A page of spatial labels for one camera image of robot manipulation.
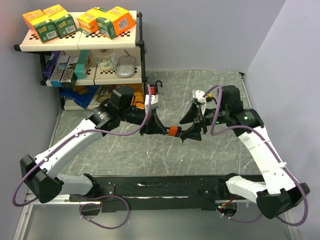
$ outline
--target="computer mouse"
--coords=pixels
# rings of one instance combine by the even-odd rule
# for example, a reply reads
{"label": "computer mouse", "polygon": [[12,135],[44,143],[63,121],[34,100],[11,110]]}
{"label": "computer mouse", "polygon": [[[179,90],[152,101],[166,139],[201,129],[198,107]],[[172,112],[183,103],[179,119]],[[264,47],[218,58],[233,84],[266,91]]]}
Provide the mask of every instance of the computer mouse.
{"label": "computer mouse", "polygon": [[115,74],[120,78],[130,78],[135,75],[136,58],[134,56],[122,56],[118,61]]}

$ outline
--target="yellow package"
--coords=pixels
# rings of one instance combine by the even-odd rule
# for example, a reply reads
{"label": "yellow package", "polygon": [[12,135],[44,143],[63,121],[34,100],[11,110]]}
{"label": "yellow package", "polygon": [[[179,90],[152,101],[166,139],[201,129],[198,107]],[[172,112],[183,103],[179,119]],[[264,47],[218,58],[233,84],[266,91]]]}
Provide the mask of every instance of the yellow package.
{"label": "yellow package", "polygon": [[48,7],[43,12],[54,22],[61,37],[78,31],[74,18],[60,4]]}
{"label": "yellow package", "polygon": [[116,6],[107,11],[103,16],[98,17],[96,24],[100,33],[114,39],[129,28],[132,28],[136,22],[128,10]]}
{"label": "yellow package", "polygon": [[54,22],[40,9],[22,16],[28,28],[34,31],[41,42],[46,43],[59,37]]}
{"label": "yellow package", "polygon": [[134,96],[132,105],[136,105],[140,109],[145,109],[144,105],[144,84],[143,83],[132,83],[132,84],[116,84],[115,88],[119,88],[121,86],[129,86],[134,90]]}
{"label": "yellow package", "polygon": [[94,7],[77,17],[79,23],[79,31],[89,35],[98,30],[97,18],[105,14],[107,11],[101,7]]}

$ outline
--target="marble surface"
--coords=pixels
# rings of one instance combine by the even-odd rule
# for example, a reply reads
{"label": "marble surface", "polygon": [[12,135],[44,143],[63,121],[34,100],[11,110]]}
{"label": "marble surface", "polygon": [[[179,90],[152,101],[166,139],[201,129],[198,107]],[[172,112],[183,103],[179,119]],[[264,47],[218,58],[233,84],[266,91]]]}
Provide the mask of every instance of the marble surface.
{"label": "marble surface", "polygon": [[[151,83],[163,82],[159,90],[161,107],[158,116],[165,126],[176,126],[190,107],[192,89],[207,90],[210,86],[235,85],[240,89],[245,108],[248,100],[238,72],[212,70],[148,71]],[[53,144],[57,143],[89,113],[89,110],[63,111]],[[187,129],[191,123],[184,124]],[[115,132],[128,132],[136,125],[122,122]],[[217,130],[225,128],[218,125]],[[164,135],[106,135],[84,149],[62,170],[63,174],[79,175],[224,175],[228,173],[259,174],[253,158],[233,131],[218,136],[202,135],[202,141]]]}

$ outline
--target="orange object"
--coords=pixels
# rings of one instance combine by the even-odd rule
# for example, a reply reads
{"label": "orange object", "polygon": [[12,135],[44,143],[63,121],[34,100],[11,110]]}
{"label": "orange object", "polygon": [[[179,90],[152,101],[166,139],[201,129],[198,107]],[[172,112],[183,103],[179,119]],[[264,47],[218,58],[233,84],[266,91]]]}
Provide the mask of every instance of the orange object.
{"label": "orange object", "polygon": [[177,126],[171,126],[168,132],[169,136],[175,137],[178,133],[178,127]]}

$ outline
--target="gray wall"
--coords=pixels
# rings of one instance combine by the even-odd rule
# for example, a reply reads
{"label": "gray wall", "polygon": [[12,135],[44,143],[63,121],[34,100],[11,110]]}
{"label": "gray wall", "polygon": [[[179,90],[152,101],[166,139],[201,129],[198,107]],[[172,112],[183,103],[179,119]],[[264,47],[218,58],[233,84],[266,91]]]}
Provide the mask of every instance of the gray wall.
{"label": "gray wall", "polygon": [[[319,12],[318,0],[287,0],[245,75],[275,148],[311,189],[308,219],[299,228],[310,240],[320,237]],[[303,210],[303,204],[294,210],[296,220]]]}
{"label": "gray wall", "polygon": [[[34,9],[56,0],[29,0]],[[146,66],[245,73],[285,0],[68,0],[70,12],[116,5],[143,13]]]}
{"label": "gray wall", "polygon": [[[27,32],[22,14],[31,11],[24,0],[1,3],[0,8],[0,203],[1,239],[14,237],[22,208],[11,204],[21,179],[19,161],[48,148],[58,115],[58,93],[40,85],[39,57],[15,52]],[[19,195],[24,199],[26,187]]]}

